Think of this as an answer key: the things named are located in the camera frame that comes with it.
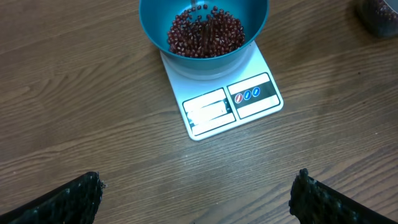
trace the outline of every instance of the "bowl rim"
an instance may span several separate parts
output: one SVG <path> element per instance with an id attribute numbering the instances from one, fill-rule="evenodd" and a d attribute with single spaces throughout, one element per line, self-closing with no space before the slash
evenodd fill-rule
<path id="1" fill-rule="evenodd" d="M 145 32 L 146 36 L 149 38 L 149 40 L 150 40 L 158 49 L 160 49 L 161 51 L 163 51 L 163 52 L 165 52 L 165 53 L 167 53 L 167 54 L 169 54 L 169 55 L 171 55 L 171 56 L 173 56 L 173 57 L 177 57 L 177 58 L 180 58 L 180 59 L 187 59 L 187 60 L 197 60 L 197 61 L 219 59 L 219 58 L 223 58 L 223 57 L 228 57 L 229 55 L 231 55 L 231 54 L 233 54 L 233 53 L 239 52 L 240 50 L 242 50 L 243 48 L 245 48 L 246 46 L 248 46 L 251 42 L 253 42 L 254 39 L 261 33 L 261 31 L 263 30 L 263 28 L 264 28 L 264 26 L 265 26 L 265 24 L 266 24 L 266 22 L 267 22 L 268 13 L 269 13 L 269 0 L 266 0 L 266 4 L 267 4 L 266 16 L 264 17 L 264 20 L 263 20 L 263 22 L 262 22 L 262 24 L 261 24 L 259 30 L 257 30 L 256 34 L 254 34 L 253 37 L 252 37 L 249 41 L 246 41 L 246 43 L 245 43 L 242 47 L 240 47 L 240 48 L 238 48 L 238 49 L 236 49 L 236 50 L 234 50 L 234 51 L 232 51 L 232 52 L 230 52 L 230 53 L 228 53 L 228 54 L 224 54 L 224 55 L 217 56 L 217 57 L 211 57 L 211 58 L 191 58 L 191 57 L 184 57 L 184 56 L 177 55 L 177 54 L 175 54 L 175 53 L 170 52 L 169 50 L 164 50 L 163 47 L 161 47 L 159 44 L 157 44 L 157 43 L 150 37 L 150 35 L 148 35 L 148 32 L 147 32 L 147 30 L 146 30 L 144 24 L 142 23 L 142 18 L 141 18 L 141 2 L 142 2 L 142 1 L 145 1 L 145 0 L 139 0 L 139 10 L 138 10 L 139 22 L 141 23 L 141 26 L 142 26 L 142 28 L 144 29 L 144 32 Z"/>

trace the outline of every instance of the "scale display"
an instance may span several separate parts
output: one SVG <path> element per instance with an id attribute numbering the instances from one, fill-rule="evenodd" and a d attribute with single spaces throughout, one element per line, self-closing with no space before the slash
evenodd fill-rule
<path id="1" fill-rule="evenodd" d="M 194 136 L 236 121 L 222 88 L 185 101 L 183 107 Z"/>

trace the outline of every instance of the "scale platform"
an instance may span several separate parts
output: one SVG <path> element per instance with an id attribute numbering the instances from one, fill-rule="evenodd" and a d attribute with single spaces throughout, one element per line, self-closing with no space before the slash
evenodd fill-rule
<path id="1" fill-rule="evenodd" d="M 170 63 L 160 54 L 185 127 L 195 141 L 275 113 L 284 105 L 255 42 L 237 61 L 207 74 Z"/>

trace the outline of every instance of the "blue bowl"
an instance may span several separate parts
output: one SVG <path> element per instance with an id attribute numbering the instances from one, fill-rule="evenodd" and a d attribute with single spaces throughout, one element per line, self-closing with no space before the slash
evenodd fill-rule
<path id="1" fill-rule="evenodd" d="M 213 0 L 197 1 L 197 6 L 202 9 L 191 12 L 195 17 L 201 15 L 206 18 L 211 14 L 213 6 L 229 11 L 235 18 L 242 22 L 245 33 L 245 44 L 233 52 L 213 58 L 189 58 L 169 52 L 167 31 L 172 26 L 175 16 L 184 10 L 192 8 L 189 0 L 140 0 L 139 17 L 148 38 L 158 47 L 169 60 L 197 70 L 212 70 L 222 65 L 227 65 L 243 54 L 244 49 L 260 34 L 264 27 L 269 10 L 269 0 Z"/>

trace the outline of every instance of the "blue button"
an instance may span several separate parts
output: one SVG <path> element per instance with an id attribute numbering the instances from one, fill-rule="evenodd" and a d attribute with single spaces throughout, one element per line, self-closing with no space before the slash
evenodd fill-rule
<path id="1" fill-rule="evenodd" d="M 250 98 L 251 98 L 251 92 L 250 92 L 250 90 L 246 90 L 246 91 L 244 92 L 243 97 L 244 97 L 244 100 L 250 100 Z"/>
<path id="2" fill-rule="evenodd" d="M 260 88 L 255 87 L 252 92 L 253 92 L 253 97 L 257 97 L 260 95 Z"/>

